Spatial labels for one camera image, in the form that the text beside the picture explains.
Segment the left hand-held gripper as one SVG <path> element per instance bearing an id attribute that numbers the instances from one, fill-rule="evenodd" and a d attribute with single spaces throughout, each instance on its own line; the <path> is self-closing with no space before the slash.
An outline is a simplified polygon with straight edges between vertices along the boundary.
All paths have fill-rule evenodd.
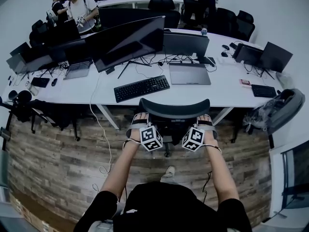
<path id="1" fill-rule="evenodd" d="M 139 140 L 131 137 L 132 131 L 139 133 Z M 159 134 L 156 126 L 151 122 L 148 113 L 138 113 L 133 117 L 133 120 L 126 131 L 127 140 L 125 143 L 132 141 L 142 145 L 148 152 L 160 149 L 163 147 L 163 138 Z"/>

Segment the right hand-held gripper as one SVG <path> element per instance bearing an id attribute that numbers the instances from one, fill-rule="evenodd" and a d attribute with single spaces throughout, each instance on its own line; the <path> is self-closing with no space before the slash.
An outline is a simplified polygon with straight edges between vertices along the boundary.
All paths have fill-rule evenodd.
<path id="1" fill-rule="evenodd" d="M 209 115 L 198 116 L 197 123 L 192 126 L 182 139 L 182 147 L 190 150 L 197 151 L 203 146 L 212 146 L 204 143 L 205 133 L 212 132 L 213 138 L 216 139 L 218 134 L 213 126 L 211 117 Z"/>

